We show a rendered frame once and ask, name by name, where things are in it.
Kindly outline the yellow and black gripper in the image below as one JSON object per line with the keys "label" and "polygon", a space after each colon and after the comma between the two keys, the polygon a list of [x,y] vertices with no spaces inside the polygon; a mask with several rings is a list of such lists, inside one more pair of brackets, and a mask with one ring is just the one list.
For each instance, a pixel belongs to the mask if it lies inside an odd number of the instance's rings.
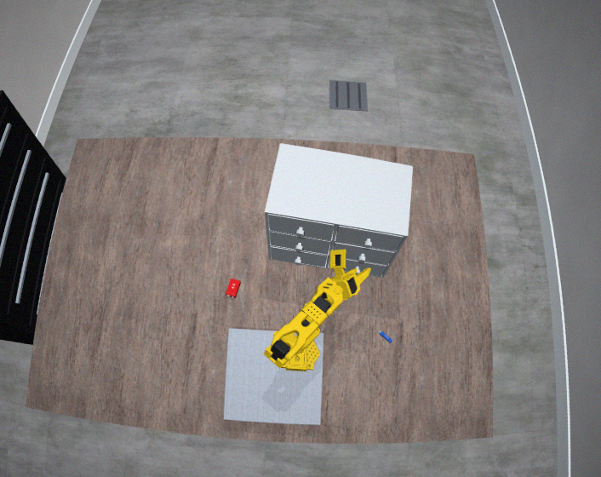
{"label": "yellow and black gripper", "polygon": [[346,301],[347,298],[355,296],[360,291],[360,285],[369,276],[371,269],[367,267],[356,275],[355,273],[358,271],[356,268],[346,273],[343,268],[346,268],[346,250],[331,250],[330,269],[334,269],[336,274],[331,280],[336,282],[343,295],[343,300]]}

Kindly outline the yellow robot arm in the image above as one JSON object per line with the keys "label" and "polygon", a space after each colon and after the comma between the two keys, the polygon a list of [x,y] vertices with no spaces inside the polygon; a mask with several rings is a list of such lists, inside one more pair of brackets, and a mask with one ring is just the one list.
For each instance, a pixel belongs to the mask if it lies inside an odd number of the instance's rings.
{"label": "yellow robot arm", "polygon": [[314,342],[320,334],[318,327],[327,319],[327,315],[330,316],[340,306],[342,300],[343,295],[336,282],[326,278],[316,289],[311,302],[305,304],[288,324],[273,334],[272,344],[264,355],[278,368],[289,366],[313,370],[319,357],[319,350]]}

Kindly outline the blue battery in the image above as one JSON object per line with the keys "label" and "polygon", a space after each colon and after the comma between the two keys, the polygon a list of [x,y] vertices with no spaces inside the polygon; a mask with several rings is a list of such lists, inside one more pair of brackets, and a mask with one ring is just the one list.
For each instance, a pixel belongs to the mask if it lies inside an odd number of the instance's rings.
{"label": "blue battery", "polygon": [[380,334],[381,336],[383,336],[383,337],[384,337],[384,338],[385,338],[387,341],[389,341],[390,343],[392,342],[392,339],[391,339],[389,336],[387,336],[387,335],[386,335],[386,334],[385,334],[383,331],[379,331],[379,334]]}

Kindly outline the grey chest of drawers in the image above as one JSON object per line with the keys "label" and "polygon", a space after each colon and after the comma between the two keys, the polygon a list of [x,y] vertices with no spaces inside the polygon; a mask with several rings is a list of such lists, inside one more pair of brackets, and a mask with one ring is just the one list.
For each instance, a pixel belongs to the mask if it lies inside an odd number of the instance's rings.
{"label": "grey chest of drawers", "polygon": [[[266,203],[266,236],[272,259],[269,215],[335,225],[325,267],[329,268],[338,226],[408,237],[413,166],[340,152],[280,144]],[[342,243],[348,244],[348,243]],[[329,260],[328,260],[329,259]]]}

